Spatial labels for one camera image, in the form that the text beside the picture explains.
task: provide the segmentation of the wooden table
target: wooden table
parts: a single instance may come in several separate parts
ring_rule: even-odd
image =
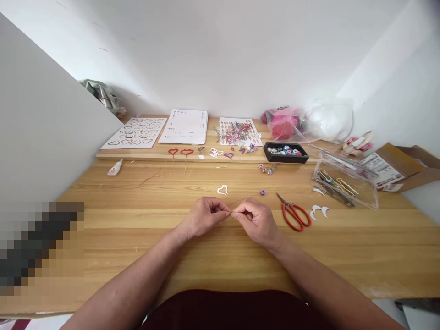
[[[143,115],[141,117],[154,117],[154,118],[168,118],[168,116],[164,115]],[[122,122],[125,124],[131,117],[125,116],[122,118]],[[211,148],[216,148],[219,151],[223,151],[224,153],[231,152],[231,146],[221,146],[217,142],[219,139],[218,134],[215,132],[214,127],[218,127],[219,118],[208,118],[208,129],[206,132],[206,143],[204,145],[192,146],[190,144],[171,144],[171,143],[159,143],[157,141],[154,143],[154,146],[150,149],[102,149],[96,155],[96,158],[99,160],[156,160],[156,161],[172,161],[173,156],[168,153],[170,149],[193,149],[194,153],[185,158],[184,155],[177,153],[174,156],[174,161],[187,161],[189,162],[210,162],[210,163],[230,163],[229,158],[227,157],[211,157],[208,155],[208,152]],[[272,142],[272,134],[269,131],[267,125],[263,124],[259,119],[253,120],[255,124],[255,128],[259,133],[261,133],[261,141],[263,145],[266,142]],[[319,148],[325,148],[333,153],[338,153],[341,150],[340,144],[334,144],[326,141],[315,141],[312,143]],[[203,150],[203,155],[205,159],[200,159],[198,157],[198,148],[204,146],[205,150]],[[314,164],[319,159],[319,151],[313,149],[309,145],[302,145],[304,150],[310,156],[307,161],[308,164]],[[259,147],[259,150],[255,153],[241,154],[238,152],[239,147],[235,146],[235,150],[237,152],[237,156],[232,158],[233,162],[241,162],[241,163],[264,163],[267,162],[266,156],[263,151],[263,147]]]
[[[84,202],[83,230],[78,223],[71,239],[54,250],[57,257],[29,279],[30,287],[0,297],[0,313],[77,310],[175,227],[201,196],[222,197],[231,208],[248,196],[270,205],[282,231],[369,298],[440,296],[440,229],[401,195],[380,192],[376,211],[348,209],[312,191],[314,165],[280,165],[268,176],[256,164],[217,169],[195,163],[187,164],[184,175],[184,163],[135,161],[107,176],[113,164],[97,161],[60,198]],[[228,196],[217,194],[223,184]],[[266,196],[259,196],[261,189]],[[329,218],[317,215],[318,222],[295,232],[284,222],[275,192],[308,211],[314,204],[328,206]],[[76,253],[63,253],[69,247]],[[191,288],[297,292],[278,261],[233,218],[188,243],[158,302]]]

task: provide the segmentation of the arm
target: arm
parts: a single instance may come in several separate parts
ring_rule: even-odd
[[[198,199],[181,224],[100,288],[61,330],[138,327],[185,243],[208,232],[229,214],[229,208],[219,198]]]
[[[246,233],[285,267],[311,307],[338,329],[404,329],[342,277],[305,253],[276,226],[272,211],[247,199],[232,211]]]

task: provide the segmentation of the cloth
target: cloth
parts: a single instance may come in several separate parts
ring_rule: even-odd
[[[286,292],[189,290],[166,300],[139,328],[156,329],[334,328],[313,308]]]
[[[92,93],[93,96],[105,105],[116,117],[121,118],[127,112],[123,106],[120,106],[120,99],[116,97],[111,88],[103,82],[86,79],[79,83]]]

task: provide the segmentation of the hand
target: hand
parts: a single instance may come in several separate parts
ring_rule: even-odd
[[[191,239],[206,234],[230,214],[231,210],[220,198],[201,197],[178,227],[188,239]]]
[[[276,226],[269,206],[248,198],[232,210],[231,216],[240,222],[254,242],[266,249],[275,249],[281,243],[282,233]]]

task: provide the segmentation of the glue tube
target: glue tube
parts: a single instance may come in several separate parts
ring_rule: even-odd
[[[115,176],[116,174],[118,174],[119,170],[121,169],[122,166],[122,161],[124,159],[121,159],[120,161],[118,161],[115,166],[113,166],[110,171],[107,173],[107,175],[109,176]]]

